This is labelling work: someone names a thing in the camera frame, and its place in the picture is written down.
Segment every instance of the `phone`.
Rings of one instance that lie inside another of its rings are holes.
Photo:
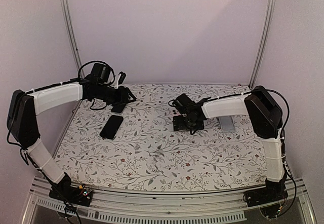
[[[118,104],[118,105],[112,107],[111,112],[121,114],[124,111],[125,107],[126,107],[125,103]]]
[[[111,115],[107,123],[100,132],[100,136],[105,139],[114,139],[124,118],[122,116]]]

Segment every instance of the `floral tablecloth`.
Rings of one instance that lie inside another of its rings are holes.
[[[111,107],[93,111],[83,101],[55,156],[74,182],[143,191],[212,191],[262,184],[263,147],[247,116],[234,116],[235,132],[207,120],[194,135],[173,132],[168,101],[186,93],[194,101],[248,90],[245,86],[129,85],[128,104],[114,140],[102,139]],[[94,107],[101,107],[97,102]]]

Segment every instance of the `white backdrop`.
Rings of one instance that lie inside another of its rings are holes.
[[[106,61],[128,83],[248,84],[267,8],[267,0],[68,1],[81,62]]]

